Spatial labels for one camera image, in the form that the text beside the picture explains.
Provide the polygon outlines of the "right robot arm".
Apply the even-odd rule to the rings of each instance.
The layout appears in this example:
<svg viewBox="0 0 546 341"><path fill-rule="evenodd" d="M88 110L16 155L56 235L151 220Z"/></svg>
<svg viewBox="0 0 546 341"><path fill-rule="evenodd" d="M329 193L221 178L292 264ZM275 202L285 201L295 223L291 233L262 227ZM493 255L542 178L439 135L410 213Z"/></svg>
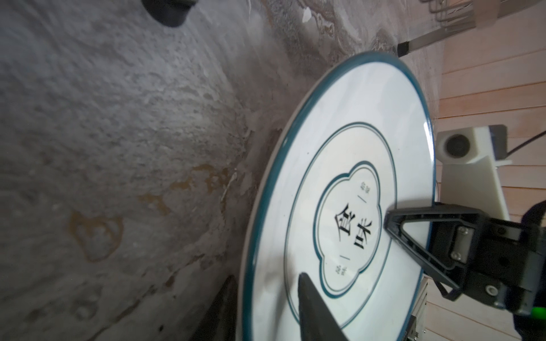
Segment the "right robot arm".
<svg viewBox="0 0 546 341"><path fill-rule="evenodd" d="M386 232L430 276L442 297L465 295L506 310L523 340L545 339L545 203L520 223L435 203L390 210Z"/></svg>

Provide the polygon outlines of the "white plate green outline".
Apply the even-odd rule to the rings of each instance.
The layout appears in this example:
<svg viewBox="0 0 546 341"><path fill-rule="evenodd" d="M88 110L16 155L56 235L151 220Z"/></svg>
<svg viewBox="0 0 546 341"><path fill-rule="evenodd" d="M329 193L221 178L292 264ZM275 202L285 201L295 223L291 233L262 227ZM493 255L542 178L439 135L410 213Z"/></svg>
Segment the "white plate green outline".
<svg viewBox="0 0 546 341"><path fill-rule="evenodd" d="M435 200L432 122L417 78L366 52L325 74L292 115L248 225L237 339L299 340L308 274L350 340L400 340L422 269L383 223Z"/></svg>

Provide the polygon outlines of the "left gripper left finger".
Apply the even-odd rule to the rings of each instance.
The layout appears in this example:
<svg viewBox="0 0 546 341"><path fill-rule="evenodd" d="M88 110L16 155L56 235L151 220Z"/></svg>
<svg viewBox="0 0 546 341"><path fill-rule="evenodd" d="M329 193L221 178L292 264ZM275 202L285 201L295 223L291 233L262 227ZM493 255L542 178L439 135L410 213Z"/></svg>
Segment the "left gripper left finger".
<svg viewBox="0 0 546 341"><path fill-rule="evenodd" d="M237 281L233 275L226 278L210 308L191 337L195 340L235 340L237 321Z"/></svg>

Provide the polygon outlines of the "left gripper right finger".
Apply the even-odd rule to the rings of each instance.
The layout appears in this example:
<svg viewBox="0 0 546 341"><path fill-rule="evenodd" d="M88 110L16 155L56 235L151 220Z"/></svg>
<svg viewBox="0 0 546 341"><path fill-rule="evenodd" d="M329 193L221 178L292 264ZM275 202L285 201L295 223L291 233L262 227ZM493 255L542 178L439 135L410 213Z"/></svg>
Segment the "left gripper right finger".
<svg viewBox="0 0 546 341"><path fill-rule="evenodd" d="M348 340L307 273L299 275L298 298L302 340Z"/></svg>

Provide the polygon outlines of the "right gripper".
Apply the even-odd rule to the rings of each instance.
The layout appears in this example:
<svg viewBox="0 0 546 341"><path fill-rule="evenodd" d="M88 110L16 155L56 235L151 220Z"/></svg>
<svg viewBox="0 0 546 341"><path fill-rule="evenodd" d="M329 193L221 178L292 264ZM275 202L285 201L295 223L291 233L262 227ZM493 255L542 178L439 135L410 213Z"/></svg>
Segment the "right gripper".
<svg viewBox="0 0 546 341"><path fill-rule="evenodd" d="M519 224L491 220L482 210L444 203L387 212L384 228L423 271L442 297L465 295L513 315L545 310L545 213L526 213ZM429 229L423 247L406 231Z"/></svg>

